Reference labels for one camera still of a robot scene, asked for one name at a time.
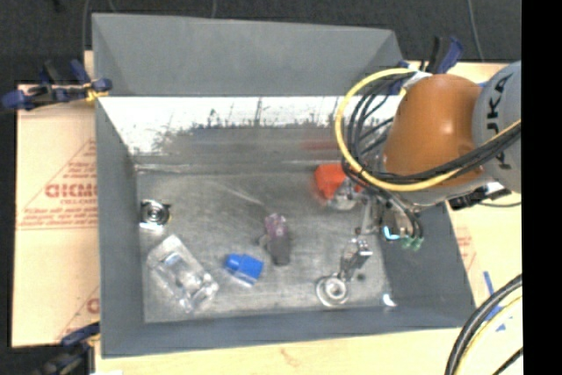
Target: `clear plastic object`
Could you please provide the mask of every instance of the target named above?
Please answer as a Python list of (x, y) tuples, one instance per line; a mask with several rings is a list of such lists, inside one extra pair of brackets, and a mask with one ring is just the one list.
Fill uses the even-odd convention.
[(175, 234), (150, 250), (147, 265), (186, 313), (204, 307), (219, 290), (211, 274)]

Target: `scratched metal surface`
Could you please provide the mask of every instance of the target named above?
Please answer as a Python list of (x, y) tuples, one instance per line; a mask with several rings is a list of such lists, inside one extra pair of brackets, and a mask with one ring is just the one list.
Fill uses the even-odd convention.
[[(138, 201), (156, 198), (172, 204), (164, 234), (140, 231), (143, 261), (167, 235), (176, 234), (220, 285), (207, 308), (186, 316), (144, 267), (146, 322), (324, 308), (314, 283), (338, 269), (343, 246), (362, 212), (358, 207), (335, 212), (318, 196), (313, 170), (319, 161), (333, 161), (335, 150), (322, 145), (331, 141), (329, 130), (314, 129), (315, 147), (303, 146), (312, 131), (295, 126), (180, 133), (168, 137), (162, 156), (137, 164)], [(270, 213), (283, 214), (290, 228), (292, 255), (285, 267), (275, 266), (257, 243)], [(374, 254), (360, 270), (365, 279), (352, 282), (347, 306), (378, 306), (383, 293), (390, 292), (373, 236), (370, 244)], [(229, 253), (264, 261), (255, 285), (243, 285), (223, 269)]]

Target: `orange object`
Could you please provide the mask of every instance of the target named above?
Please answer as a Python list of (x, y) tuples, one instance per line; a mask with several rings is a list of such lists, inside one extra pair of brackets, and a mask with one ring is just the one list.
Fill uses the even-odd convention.
[[(481, 88), (461, 76), (424, 78), (404, 96), (384, 150), (388, 172), (402, 176), (433, 169), (475, 149), (472, 112)], [(443, 182), (456, 186), (482, 173), (478, 168)]]
[(318, 190), (328, 200), (334, 197), (335, 192), (342, 185), (346, 177), (342, 165), (339, 162), (321, 164), (314, 171), (314, 180), (316, 181)]

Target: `yellow cable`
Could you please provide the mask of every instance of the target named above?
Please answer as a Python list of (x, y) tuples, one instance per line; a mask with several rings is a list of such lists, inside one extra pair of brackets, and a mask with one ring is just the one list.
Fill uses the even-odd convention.
[(458, 361), (457, 369), (453, 372), (453, 375), (460, 375), (463, 372), (470, 354), (473, 353), (474, 349), (483, 341), (486, 336), (486, 332), (490, 329), (497, 329), (505, 321), (504, 319), (512, 314), (512, 310), (521, 303), (522, 298), (523, 294), (520, 294), (512, 299), (498, 313), (496, 313), (494, 317), (486, 323), (486, 325), (476, 332), (470, 343), (466, 346), (465, 353)]
[[(388, 191), (405, 192), (405, 191), (418, 191), (418, 190), (422, 190), (422, 189), (428, 189), (432, 186), (435, 186), (436, 184), (440, 184), (441, 182), (444, 182), (445, 180), (448, 180), (449, 178), (453, 177), (455, 174), (457, 174), (457, 172), (459, 172), (462, 169), (462, 168), (453, 169), (449, 172), (445, 172), (444, 174), (429, 178), (427, 180), (423, 180), (421, 182), (414, 182), (414, 183), (410, 183), (410, 184), (389, 183), (389, 182), (386, 182), (386, 181), (383, 181), (383, 180), (379, 180), (378, 178), (374, 177), (370, 173), (365, 172), (363, 167), (361, 166), (361, 164), (359, 164), (359, 162), (357, 162), (357, 160), (351, 155), (348, 148), (346, 147), (345, 141), (344, 141), (344, 138), (343, 138), (343, 131), (342, 131), (343, 114), (345, 112), (345, 109), (346, 109), (347, 105), (349, 104), (349, 101), (353, 98), (353, 96), (355, 96), (367, 84), (372, 83), (376, 80), (379, 80), (380, 78), (383, 78), (385, 76), (407, 74), (407, 73), (410, 73), (410, 72), (412, 72), (412, 69), (401, 69), (401, 68), (386, 69), (386, 70), (381, 70), (379, 72), (371, 74), (370, 76), (365, 77), (363, 80), (361, 80), (359, 83), (357, 83), (353, 88), (351, 88), (351, 90), (348, 91), (348, 93), (343, 98), (343, 101), (339, 104), (337, 111), (335, 112), (335, 123), (334, 123), (335, 139), (337, 141), (338, 148), (342, 152), (342, 156), (345, 159), (345, 161), (347, 161), (349, 166), (357, 174), (360, 174), (361, 178), (363, 178), (365, 181), (369, 182), (370, 184), (372, 184), (374, 186), (377, 186), (379, 188), (382, 188), (382, 189), (385, 189), (385, 190), (388, 190)], [(520, 123), (521, 123), (521, 120), (518, 119), (516, 122), (514, 122), (510, 126), (503, 129), (501, 132), (497, 133), (493, 138), (486, 141), (483, 145), (486, 145), (488, 142), (495, 141), (495, 140), (499, 139), (503, 134), (509, 132), (512, 128), (519, 125)]]

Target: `clamp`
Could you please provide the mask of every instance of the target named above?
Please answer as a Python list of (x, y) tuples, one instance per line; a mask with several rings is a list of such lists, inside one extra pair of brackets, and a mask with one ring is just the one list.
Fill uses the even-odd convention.
[(34, 108), (67, 103), (74, 100), (92, 101), (95, 98), (107, 95), (113, 87), (108, 78), (98, 78), (92, 81), (81, 62), (72, 60), (70, 68), (77, 85), (56, 85), (54, 79), (59, 78), (58, 72), (51, 61), (43, 64), (39, 73), (40, 83), (28, 90), (12, 90), (2, 96), (2, 105), (9, 110), (27, 110)]

